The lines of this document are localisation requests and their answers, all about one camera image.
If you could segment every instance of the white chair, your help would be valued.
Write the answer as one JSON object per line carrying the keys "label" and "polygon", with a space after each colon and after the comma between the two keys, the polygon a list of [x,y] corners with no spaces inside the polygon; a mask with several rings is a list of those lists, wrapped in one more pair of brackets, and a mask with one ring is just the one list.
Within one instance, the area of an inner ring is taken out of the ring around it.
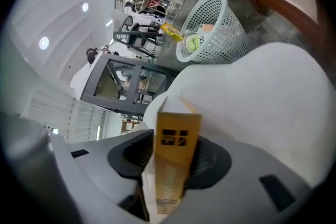
{"label": "white chair", "polygon": [[187,67],[147,108],[144,122],[151,129],[166,96],[198,109],[203,133],[263,148],[311,186],[334,161],[336,91],[299,47],[276,42],[230,65]]}

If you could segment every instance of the black vent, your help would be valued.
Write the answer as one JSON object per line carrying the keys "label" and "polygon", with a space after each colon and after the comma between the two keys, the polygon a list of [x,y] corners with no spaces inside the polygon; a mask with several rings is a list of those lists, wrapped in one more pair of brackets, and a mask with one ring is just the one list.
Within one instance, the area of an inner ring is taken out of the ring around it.
{"label": "black vent", "polygon": [[147,136],[124,149],[125,159],[136,166],[145,169],[153,154],[153,136]]}
{"label": "black vent", "polygon": [[279,212],[295,202],[294,197],[275,175],[263,176],[259,181]]}
{"label": "black vent", "polygon": [[223,147],[199,137],[185,189],[210,188],[230,170],[231,156]]}
{"label": "black vent", "polygon": [[200,140],[197,141],[193,161],[190,166],[190,176],[199,175],[213,167],[217,160],[214,151],[205,146]]}
{"label": "black vent", "polygon": [[79,150],[79,151],[73,151],[73,152],[71,152],[71,154],[72,154],[73,158],[77,158],[77,157],[89,154],[89,152],[86,151],[86,150]]}

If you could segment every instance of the plastic mesh basket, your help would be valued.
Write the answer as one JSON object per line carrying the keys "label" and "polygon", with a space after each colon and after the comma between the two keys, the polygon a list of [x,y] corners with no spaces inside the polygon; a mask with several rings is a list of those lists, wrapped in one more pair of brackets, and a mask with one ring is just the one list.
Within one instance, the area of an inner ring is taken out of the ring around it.
{"label": "plastic mesh basket", "polygon": [[184,22],[182,32],[198,29],[201,24],[214,25],[209,39],[195,52],[178,44],[176,56],[179,61],[232,63],[250,52],[245,31],[228,7],[227,0],[199,0]]}

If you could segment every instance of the brown box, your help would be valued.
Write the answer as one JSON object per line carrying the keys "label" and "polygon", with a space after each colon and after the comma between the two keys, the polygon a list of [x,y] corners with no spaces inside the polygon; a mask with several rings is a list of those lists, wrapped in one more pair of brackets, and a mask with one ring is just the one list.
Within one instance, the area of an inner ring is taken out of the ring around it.
{"label": "brown box", "polygon": [[180,202],[201,120],[202,116],[181,98],[166,98],[158,111],[155,197],[159,214],[170,214]]}
{"label": "brown box", "polygon": [[[127,78],[127,80],[124,83],[124,87],[128,88],[130,86],[131,78]],[[138,89],[139,90],[145,90],[146,89],[146,84],[147,84],[147,78],[140,79],[138,82]]]}

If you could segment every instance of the wall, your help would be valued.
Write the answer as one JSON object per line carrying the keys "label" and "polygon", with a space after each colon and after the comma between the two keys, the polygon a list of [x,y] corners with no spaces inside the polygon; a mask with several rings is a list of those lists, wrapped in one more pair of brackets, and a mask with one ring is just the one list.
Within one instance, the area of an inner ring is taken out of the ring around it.
{"label": "wall", "polygon": [[[81,10],[89,4],[88,12]],[[48,72],[49,80],[70,83],[86,63],[85,51],[108,44],[105,24],[111,19],[113,0],[17,0],[9,29],[22,41],[19,51],[37,73]],[[46,50],[39,48],[41,37],[49,38]]]}
{"label": "wall", "polygon": [[25,115],[40,77],[20,55],[8,33],[0,39],[0,70],[1,111]]}
{"label": "wall", "polygon": [[90,64],[86,63],[72,78],[70,86],[75,90],[75,98],[80,99],[89,79]]}
{"label": "wall", "polygon": [[121,131],[121,122],[119,113],[110,112],[106,115],[104,126],[103,126],[103,138],[110,138],[122,135]]}
{"label": "wall", "polygon": [[49,81],[49,83],[51,83],[59,91],[65,92],[71,96],[74,95],[75,91],[66,82],[57,78],[54,73],[46,69],[37,56],[31,53],[12,25],[5,25],[3,28],[3,35],[10,39],[12,46],[16,47],[16,50],[19,54],[21,54],[20,57],[24,59],[24,61],[28,64],[27,66],[34,70],[38,76]]}
{"label": "wall", "polygon": [[45,80],[36,84],[27,113],[27,118],[49,131],[57,128],[67,143],[95,141],[98,126],[103,132],[104,117],[102,109],[56,90]]}

